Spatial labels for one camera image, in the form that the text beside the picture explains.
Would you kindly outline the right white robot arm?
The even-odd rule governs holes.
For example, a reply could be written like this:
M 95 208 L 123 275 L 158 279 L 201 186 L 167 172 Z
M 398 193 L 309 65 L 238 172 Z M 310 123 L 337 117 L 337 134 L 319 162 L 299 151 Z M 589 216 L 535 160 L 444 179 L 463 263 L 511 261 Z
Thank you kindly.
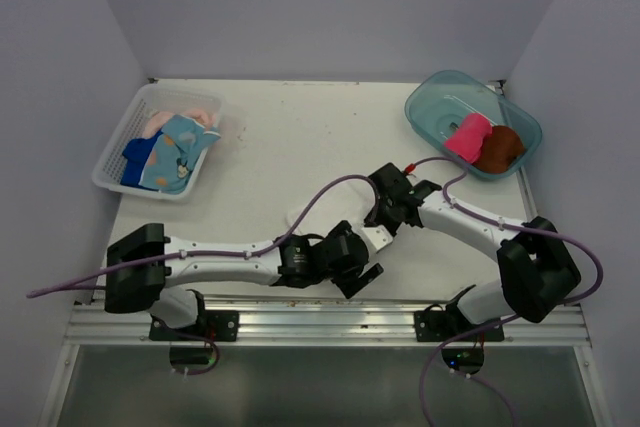
M 412 182 L 392 163 L 369 175 L 379 204 L 368 222 L 396 235 L 400 226 L 446 234 L 481 252 L 499 270 L 497 281 L 472 285 L 445 306 L 424 310 L 427 330 L 438 340 L 468 339 L 482 325 L 517 315 L 541 322 L 578 286 L 581 274 L 553 223 L 543 217 L 530 222 L 487 211 L 475 216 L 470 207 L 428 180 Z

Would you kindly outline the light blue patterned cloth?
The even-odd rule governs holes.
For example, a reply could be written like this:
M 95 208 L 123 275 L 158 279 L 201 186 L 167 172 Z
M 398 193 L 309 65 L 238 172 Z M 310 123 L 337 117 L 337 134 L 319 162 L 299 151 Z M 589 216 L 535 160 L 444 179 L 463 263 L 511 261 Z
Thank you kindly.
M 178 195 L 188 186 L 201 154 L 221 135 L 215 128 L 207 129 L 182 115 L 174 115 L 160 132 L 143 169 L 140 187 Z

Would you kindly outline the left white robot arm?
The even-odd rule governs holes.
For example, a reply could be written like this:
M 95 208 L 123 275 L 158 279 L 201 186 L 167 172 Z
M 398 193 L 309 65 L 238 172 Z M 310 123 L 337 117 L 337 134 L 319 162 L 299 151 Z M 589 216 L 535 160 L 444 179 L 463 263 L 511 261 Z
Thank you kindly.
M 372 258 L 393 241 L 383 226 L 336 225 L 326 236 L 281 236 L 252 244 L 202 244 L 168 236 L 149 223 L 107 249 L 104 308 L 111 314 L 147 312 L 185 339 L 208 326 L 194 283 L 241 282 L 306 289 L 325 281 L 347 299 L 383 271 Z

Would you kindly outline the white towel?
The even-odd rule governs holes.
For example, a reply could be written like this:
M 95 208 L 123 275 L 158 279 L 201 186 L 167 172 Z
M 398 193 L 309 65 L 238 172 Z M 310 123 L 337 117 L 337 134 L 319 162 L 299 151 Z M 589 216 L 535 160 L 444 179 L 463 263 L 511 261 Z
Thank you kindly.
M 297 235 L 325 236 L 339 222 L 362 224 L 375 204 L 371 186 L 363 180 L 348 180 L 329 189 L 297 226 Z

